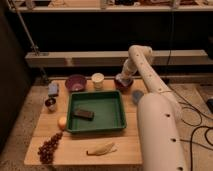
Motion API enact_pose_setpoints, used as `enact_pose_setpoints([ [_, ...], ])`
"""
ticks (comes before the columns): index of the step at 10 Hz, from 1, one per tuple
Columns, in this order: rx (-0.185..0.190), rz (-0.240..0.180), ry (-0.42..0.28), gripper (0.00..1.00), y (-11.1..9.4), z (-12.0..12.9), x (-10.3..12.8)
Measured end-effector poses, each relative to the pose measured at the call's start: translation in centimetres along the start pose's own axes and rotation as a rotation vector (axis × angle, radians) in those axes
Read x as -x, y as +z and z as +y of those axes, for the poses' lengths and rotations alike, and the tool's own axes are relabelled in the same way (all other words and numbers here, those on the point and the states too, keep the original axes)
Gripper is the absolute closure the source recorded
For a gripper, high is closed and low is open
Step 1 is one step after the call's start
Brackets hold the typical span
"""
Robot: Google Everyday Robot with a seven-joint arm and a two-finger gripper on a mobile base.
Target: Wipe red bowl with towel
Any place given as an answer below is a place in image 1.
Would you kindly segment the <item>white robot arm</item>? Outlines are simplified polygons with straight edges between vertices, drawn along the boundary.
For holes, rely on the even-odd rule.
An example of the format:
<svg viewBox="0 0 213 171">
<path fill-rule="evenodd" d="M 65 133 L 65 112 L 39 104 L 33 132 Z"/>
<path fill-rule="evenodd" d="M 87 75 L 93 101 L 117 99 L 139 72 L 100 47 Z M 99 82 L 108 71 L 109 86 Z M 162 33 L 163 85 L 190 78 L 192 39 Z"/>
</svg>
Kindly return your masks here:
<svg viewBox="0 0 213 171">
<path fill-rule="evenodd" d="M 152 68 L 151 57 L 151 47 L 132 45 L 121 72 L 121 81 L 139 72 L 148 89 L 137 104 L 143 171 L 188 171 L 176 126 L 182 108 Z"/>
</svg>

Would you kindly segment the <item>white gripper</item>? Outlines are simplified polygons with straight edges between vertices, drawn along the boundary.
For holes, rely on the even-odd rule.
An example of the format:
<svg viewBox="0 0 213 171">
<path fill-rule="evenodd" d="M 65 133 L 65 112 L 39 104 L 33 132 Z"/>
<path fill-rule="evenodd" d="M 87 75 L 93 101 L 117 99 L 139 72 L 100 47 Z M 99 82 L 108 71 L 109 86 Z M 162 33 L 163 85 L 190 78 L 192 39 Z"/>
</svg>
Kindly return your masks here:
<svg viewBox="0 0 213 171">
<path fill-rule="evenodd" d="M 134 62 L 131 59 L 127 59 L 124 62 L 121 76 L 120 76 L 120 81 L 122 84 L 130 84 L 133 81 L 132 76 L 136 73 L 137 68 L 134 64 Z"/>
</svg>

